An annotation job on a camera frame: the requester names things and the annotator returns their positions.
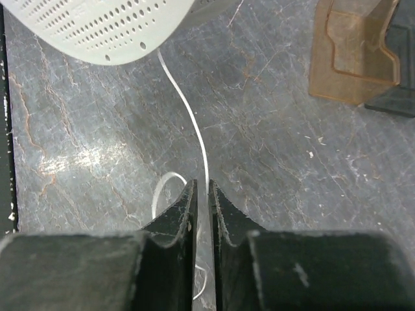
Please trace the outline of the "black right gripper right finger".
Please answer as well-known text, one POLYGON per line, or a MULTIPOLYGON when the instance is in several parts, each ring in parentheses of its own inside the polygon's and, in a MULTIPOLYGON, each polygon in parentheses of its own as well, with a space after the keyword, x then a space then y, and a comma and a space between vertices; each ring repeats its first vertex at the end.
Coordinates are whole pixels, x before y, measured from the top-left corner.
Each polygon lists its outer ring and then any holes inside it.
POLYGON ((413 310, 414 270, 375 231, 270 231, 215 181, 209 213, 218 310, 413 310))

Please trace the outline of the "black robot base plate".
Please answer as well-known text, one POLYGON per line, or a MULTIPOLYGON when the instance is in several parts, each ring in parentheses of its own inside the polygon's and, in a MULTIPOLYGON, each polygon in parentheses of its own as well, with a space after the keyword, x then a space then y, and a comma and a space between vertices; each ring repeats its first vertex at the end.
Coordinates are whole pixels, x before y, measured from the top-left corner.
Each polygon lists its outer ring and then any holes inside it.
POLYGON ((16 171, 12 134, 10 90, 6 53, 5 19, 1 11, 1 237, 18 231, 18 205, 16 195, 16 171))

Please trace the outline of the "white perforated cable spool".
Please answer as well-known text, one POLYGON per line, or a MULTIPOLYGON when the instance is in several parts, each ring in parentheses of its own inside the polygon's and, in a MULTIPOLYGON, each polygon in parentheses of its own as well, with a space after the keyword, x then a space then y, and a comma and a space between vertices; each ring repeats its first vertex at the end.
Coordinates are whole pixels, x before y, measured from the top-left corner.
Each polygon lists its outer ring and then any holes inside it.
POLYGON ((156 50, 178 29, 203 24, 233 1, 11 0, 1 5, 60 52, 95 65, 123 65, 156 50))

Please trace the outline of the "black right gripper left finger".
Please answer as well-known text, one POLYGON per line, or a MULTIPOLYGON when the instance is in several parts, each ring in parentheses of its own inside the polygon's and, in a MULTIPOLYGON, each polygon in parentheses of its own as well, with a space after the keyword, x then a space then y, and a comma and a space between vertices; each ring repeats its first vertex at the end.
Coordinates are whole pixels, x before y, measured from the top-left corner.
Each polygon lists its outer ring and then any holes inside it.
POLYGON ((1 241, 2 310, 190 310, 198 186, 137 231, 1 241))

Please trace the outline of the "brown acrylic holder box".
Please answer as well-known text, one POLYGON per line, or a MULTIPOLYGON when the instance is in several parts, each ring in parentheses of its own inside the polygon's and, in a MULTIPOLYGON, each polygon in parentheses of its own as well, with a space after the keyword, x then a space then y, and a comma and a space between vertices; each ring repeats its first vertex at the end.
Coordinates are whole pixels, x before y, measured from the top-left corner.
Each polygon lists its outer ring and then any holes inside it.
POLYGON ((414 117, 414 2, 319 1, 309 94, 414 117))

